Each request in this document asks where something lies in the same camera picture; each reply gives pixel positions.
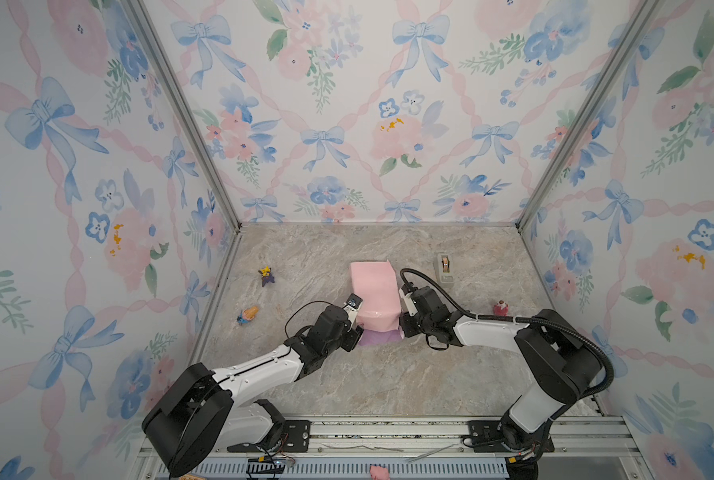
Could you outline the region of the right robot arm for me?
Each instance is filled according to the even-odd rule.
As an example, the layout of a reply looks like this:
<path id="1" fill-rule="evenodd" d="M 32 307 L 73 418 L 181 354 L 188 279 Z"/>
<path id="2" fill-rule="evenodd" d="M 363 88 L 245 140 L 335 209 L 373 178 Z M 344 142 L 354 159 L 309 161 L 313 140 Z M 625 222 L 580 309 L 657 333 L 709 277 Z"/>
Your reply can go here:
<path id="1" fill-rule="evenodd" d="M 612 362 L 593 341 L 556 311 L 532 317 L 479 315 L 448 308 L 433 288 L 411 284 L 399 290 L 405 311 L 400 327 L 407 338 L 421 335 L 435 350 L 488 347 L 522 355 L 533 383 L 499 420 L 487 438 L 470 434 L 471 448 L 500 445 L 537 453 L 548 442 L 552 423 L 578 401 L 606 390 L 615 378 Z"/>

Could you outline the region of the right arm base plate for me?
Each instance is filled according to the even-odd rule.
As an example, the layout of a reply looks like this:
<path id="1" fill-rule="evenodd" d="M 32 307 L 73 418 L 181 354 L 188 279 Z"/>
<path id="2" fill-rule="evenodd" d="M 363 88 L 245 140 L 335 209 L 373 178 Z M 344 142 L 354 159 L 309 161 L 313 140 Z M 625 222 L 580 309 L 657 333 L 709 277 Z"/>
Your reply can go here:
<path id="1" fill-rule="evenodd" d="M 528 454 L 539 450 L 554 452 L 554 443 L 544 427 L 525 433 L 517 426 L 503 426 L 500 420 L 473 420 L 467 424 L 468 432 L 462 444 L 477 453 Z"/>

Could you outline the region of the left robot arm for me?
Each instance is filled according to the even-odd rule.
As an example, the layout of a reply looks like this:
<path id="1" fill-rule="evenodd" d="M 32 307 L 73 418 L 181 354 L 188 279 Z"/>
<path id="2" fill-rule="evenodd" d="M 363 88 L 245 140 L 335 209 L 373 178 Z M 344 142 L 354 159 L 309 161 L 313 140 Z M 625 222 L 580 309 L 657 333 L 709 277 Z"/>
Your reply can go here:
<path id="1" fill-rule="evenodd" d="M 319 370 L 333 352 L 353 350 L 363 329 L 356 324 L 362 299 L 328 303 L 316 322 L 273 351 L 215 370 L 189 366 L 147 414 L 142 429 L 169 477 L 190 473 L 214 450 L 270 454 L 285 442 L 286 419 L 260 395 Z"/>

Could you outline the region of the purple wrapping paper sheet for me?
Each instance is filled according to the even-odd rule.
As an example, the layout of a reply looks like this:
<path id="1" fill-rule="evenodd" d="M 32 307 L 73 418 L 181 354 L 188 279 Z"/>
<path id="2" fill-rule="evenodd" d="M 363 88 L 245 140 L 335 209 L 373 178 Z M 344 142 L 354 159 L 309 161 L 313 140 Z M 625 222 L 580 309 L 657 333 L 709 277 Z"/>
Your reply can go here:
<path id="1" fill-rule="evenodd" d="M 364 329 L 360 346 L 398 342 L 402 339 L 402 313 L 397 274 L 389 261 L 350 264 L 353 293 L 362 299 L 357 324 Z"/>

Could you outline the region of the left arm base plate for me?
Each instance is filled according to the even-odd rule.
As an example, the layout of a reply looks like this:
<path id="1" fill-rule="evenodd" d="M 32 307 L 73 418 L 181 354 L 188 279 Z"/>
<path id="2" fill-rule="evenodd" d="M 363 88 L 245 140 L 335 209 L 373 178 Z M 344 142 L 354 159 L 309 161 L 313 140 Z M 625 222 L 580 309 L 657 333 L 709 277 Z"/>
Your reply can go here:
<path id="1" fill-rule="evenodd" d="M 260 452 L 306 453 L 309 449 L 312 422 L 308 420 L 285 420 L 274 424 L 270 432 L 258 443 L 241 443 L 226 447 L 230 453 Z"/>

